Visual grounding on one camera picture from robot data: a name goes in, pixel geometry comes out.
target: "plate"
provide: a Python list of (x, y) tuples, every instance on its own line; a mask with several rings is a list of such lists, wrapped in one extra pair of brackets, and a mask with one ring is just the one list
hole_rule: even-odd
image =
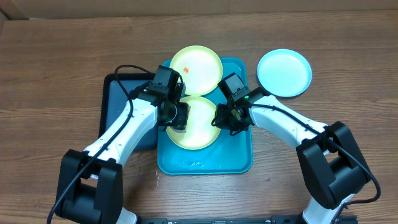
[(257, 67), (260, 84), (275, 96), (293, 97), (303, 93), (311, 83), (309, 62), (288, 49), (268, 52)]
[(209, 146), (216, 140), (221, 130), (211, 125), (216, 105), (201, 96), (187, 96), (180, 102), (188, 103), (190, 106), (187, 126), (184, 133), (167, 127), (170, 139), (184, 149), (197, 150)]
[(217, 54), (204, 46), (189, 46), (177, 52), (170, 68), (178, 71), (186, 85), (186, 95), (202, 96), (213, 91), (223, 76)]

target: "wooden surface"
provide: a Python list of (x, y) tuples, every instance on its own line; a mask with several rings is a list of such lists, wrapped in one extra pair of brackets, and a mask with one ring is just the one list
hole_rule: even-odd
[[(195, 44), (242, 59), (251, 88), (266, 52), (301, 52), (312, 84), (283, 103), (317, 121), (346, 123), (381, 183), (380, 201), (344, 214), (396, 223), (398, 11), (7, 21), (0, 35), (0, 222), (44, 223), (62, 156), (97, 138), (105, 75), (124, 63), (154, 71)], [(295, 151), (268, 131), (253, 128), (252, 136), (254, 164), (242, 175), (168, 176), (155, 151), (133, 154), (124, 169), (125, 206), (166, 218), (302, 212), (310, 195)], [(357, 198), (374, 194), (368, 184)]]

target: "blue tray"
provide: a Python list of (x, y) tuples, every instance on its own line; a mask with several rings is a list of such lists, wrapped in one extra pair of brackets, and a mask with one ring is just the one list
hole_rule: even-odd
[[(239, 75), (245, 85), (248, 84), (244, 63), (233, 57), (221, 58), (223, 78), (231, 73)], [(171, 60), (163, 66), (169, 67)], [(215, 105), (226, 103), (226, 98), (219, 88), (203, 97)], [(241, 174), (253, 164), (251, 127), (232, 137), (228, 130), (221, 130), (218, 138), (208, 147), (200, 150), (187, 150), (174, 144), (163, 127), (158, 128), (157, 165), (169, 175), (193, 174)]]

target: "wooden table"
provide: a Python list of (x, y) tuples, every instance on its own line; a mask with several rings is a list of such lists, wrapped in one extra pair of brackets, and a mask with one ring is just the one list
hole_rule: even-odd
[[(0, 35), (0, 223), (45, 222), (62, 156), (98, 136), (105, 75), (124, 63), (154, 71), (188, 45), (242, 59), (251, 88), (265, 53), (302, 53), (312, 84), (283, 103), (317, 121), (346, 123), (382, 186), (378, 202), (344, 214), (396, 223), (398, 11), (7, 21)], [(125, 207), (165, 218), (302, 212), (310, 195), (294, 149), (266, 130), (253, 128), (252, 136), (254, 164), (242, 175), (169, 176), (155, 151), (133, 154), (124, 168)], [(357, 198), (374, 194), (368, 184)]]

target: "yellow plate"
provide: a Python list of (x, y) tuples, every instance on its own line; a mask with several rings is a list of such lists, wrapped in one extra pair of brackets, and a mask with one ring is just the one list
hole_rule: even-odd
[(185, 94), (202, 96), (213, 91), (223, 77), (217, 54), (203, 46), (189, 46), (177, 52), (170, 68), (178, 71), (187, 87)]
[(184, 133), (178, 133), (172, 128), (166, 129), (170, 139), (184, 149), (196, 150), (209, 146), (218, 137), (221, 129), (213, 127), (216, 105), (201, 96), (187, 96), (180, 100), (190, 106), (187, 127)]

